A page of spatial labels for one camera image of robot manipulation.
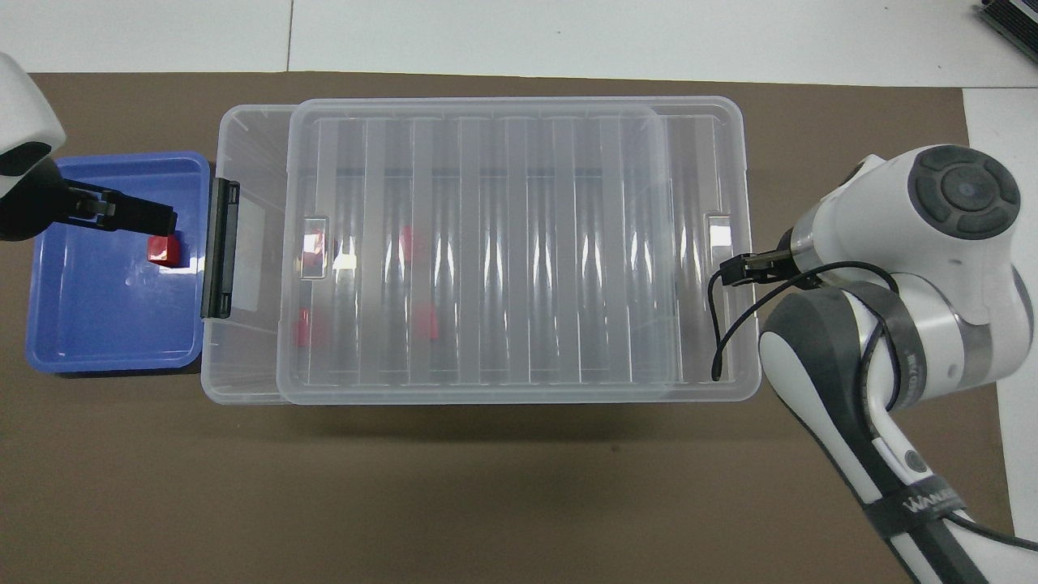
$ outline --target transparent plastic box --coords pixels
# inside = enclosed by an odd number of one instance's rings
[[[756,322],[714,383],[706,309],[717,263],[749,250],[745,167],[741,114],[716,96],[235,108],[217,160],[243,201],[233,310],[206,321],[207,393],[747,398]],[[753,295],[717,300],[725,326]]]

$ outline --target black cable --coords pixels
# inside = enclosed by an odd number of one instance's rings
[[[1008,533],[994,531],[993,529],[984,527],[979,523],[969,521],[955,513],[951,513],[945,519],[961,527],[962,529],[969,530],[976,533],[977,535],[987,537],[988,539],[993,539],[999,544],[1012,546],[1013,548],[1022,548],[1025,550],[1030,550],[1032,552],[1038,552],[1038,541],[1032,541],[1030,539],[1025,539],[1022,537],[1017,537],[1015,535],[1009,535]]]
[[[869,341],[865,344],[865,351],[862,352],[862,360],[858,362],[857,369],[857,384],[855,390],[857,391],[857,400],[862,407],[862,417],[865,419],[866,430],[869,433],[869,438],[875,440],[879,438],[879,432],[876,430],[876,426],[872,423],[872,416],[869,416],[869,395],[866,389],[869,385],[869,366],[872,365],[872,356],[876,353],[876,346],[879,345],[880,337],[886,338],[886,349],[889,350],[892,359],[895,359],[894,347],[891,346],[890,335],[886,334],[886,329],[883,328],[882,324],[878,321],[876,322],[876,328],[872,330],[872,334],[869,336]],[[894,395],[897,395],[897,383],[898,377],[895,372],[894,376]]]
[[[714,327],[714,346],[720,345],[720,326],[717,325],[717,307],[713,301],[713,284],[720,278],[720,270],[710,276],[710,283],[707,283],[707,304],[710,305],[710,323]]]
[[[853,261],[853,260],[832,261],[831,263],[825,263],[823,266],[818,266],[817,268],[812,268],[808,271],[800,272],[794,275],[793,277],[787,279],[786,281],[780,283],[778,285],[774,286],[774,288],[769,290],[768,294],[765,295],[763,298],[761,298],[760,301],[754,303],[752,307],[749,307],[748,309],[746,309],[745,312],[739,315],[739,318],[735,319],[735,323],[733,323],[732,327],[730,327],[728,332],[725,333],[725,336],[717,339],[717,350],[714,352],[713,364],[710,368],[710,378],[714,382],[720,380],[720,370],[722,367],[721,356],[725,352],[725,346],[728,345],[728,342],[732,340],[732,336],[735,335],[735,332],[739,329],[739,327],[742,327],[742,324],[746,323],[746,321],[750,316],[753,316],[754,313],[761,310],[761,307],[770,303],[775,297],[783,294],[784,290],[786,290],[790,286],[796,285],[800,281],[816,276],[820,273],[841,268],[857,268],[870,271],[878,275],[880,279],[882,279],[886,283],[887,287],[890,287],[891,290],[894,291],[895,295],[898,294],[898,282],[894,280],[894,276],[892,276],[883,268],[866,261]],[[710,300],[708,303],[710,306],[710,319],[713,323],[714,331],[719,332],[719,328],[717,325],[717,309],[715,308],[713,303],[713,289],[712,289],[714,282],[717,280],[717,273],[715,273],[710,278],[710,283],[708,284],[707,287],[707,297]]]

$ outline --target box handle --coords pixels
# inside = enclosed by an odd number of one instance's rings
[[[706,219],[709,269],[712,273],[720,266],[721,261],[735,253],[732,245],[732,217],[719,213],[708,213]]]
[[[235,284],[235,245],[238,239],[238,196],[241,185],[219,176],[209,200],[209,235],[202,276],[201,317],[230,316]]]

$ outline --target blue plastic bin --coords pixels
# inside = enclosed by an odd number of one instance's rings
[[[147,261],[148,235],[54,223],[36,237],[25,355],[46,373],[177,369],[202,345],[209,162],[194,151],[57,161],[66,178],[170,204],[179,267]]]

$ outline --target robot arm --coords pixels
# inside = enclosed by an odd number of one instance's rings
[[[54,221],[169,234],[176,213],[119,191],[61,177],[51,152],[65,134],[32,79],[0,53],[0,240],[20,241]]]
[[[1004,378],[1027,356],[1030,300],[1009,263],[1018,208],[1012,176],[977,150],[870,157],[797,222],[785,249],[765,254],[784,274],[847,260],[894,274],[898,294],[868,271],[819,273],[818,288],[773,311],[760,353],[783,402],[921,582],[1038,574],[1038,548],[976,526],[889,414]]]

